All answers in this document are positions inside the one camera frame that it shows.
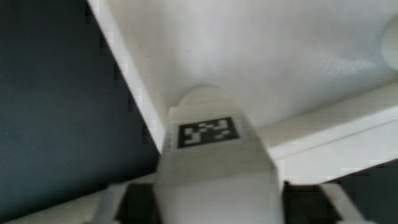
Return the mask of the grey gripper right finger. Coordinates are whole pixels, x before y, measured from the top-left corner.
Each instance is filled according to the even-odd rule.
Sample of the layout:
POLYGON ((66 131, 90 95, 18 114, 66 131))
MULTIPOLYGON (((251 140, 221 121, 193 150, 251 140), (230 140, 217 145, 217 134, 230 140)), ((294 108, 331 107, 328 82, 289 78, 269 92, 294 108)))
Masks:
POLYGON ((283 190, 287 224, 374 224, 336 183, 296 185, 283 190))

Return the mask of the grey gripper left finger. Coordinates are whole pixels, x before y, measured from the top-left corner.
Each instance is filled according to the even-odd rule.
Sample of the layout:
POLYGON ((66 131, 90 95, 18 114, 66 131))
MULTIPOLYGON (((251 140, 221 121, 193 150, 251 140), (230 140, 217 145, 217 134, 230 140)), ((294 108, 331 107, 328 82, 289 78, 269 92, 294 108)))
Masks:
POLYGON ((162 224, 150 183, 120 183, 107 188, 91 224, 162 224))

